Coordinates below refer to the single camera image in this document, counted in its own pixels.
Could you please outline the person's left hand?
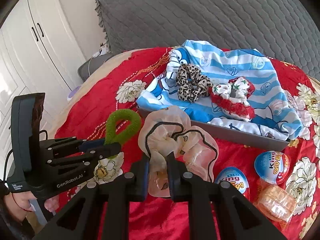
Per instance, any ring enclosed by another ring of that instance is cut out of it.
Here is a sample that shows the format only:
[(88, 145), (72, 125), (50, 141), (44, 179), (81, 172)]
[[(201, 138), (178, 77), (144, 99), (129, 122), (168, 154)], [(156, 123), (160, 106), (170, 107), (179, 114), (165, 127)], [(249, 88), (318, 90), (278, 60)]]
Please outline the person's left hand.
[[(37, 200), (31, 191), (20, 193), (9, 193), (3, 197), (3, 202), (9, 211), (9, 214), (17, 222), (22, 222), (28, 213), (33, 212), (31, 200)], [(44, 207), (49, 212), (54, 212), (59, 207), (59, 196), (47, 199)]]

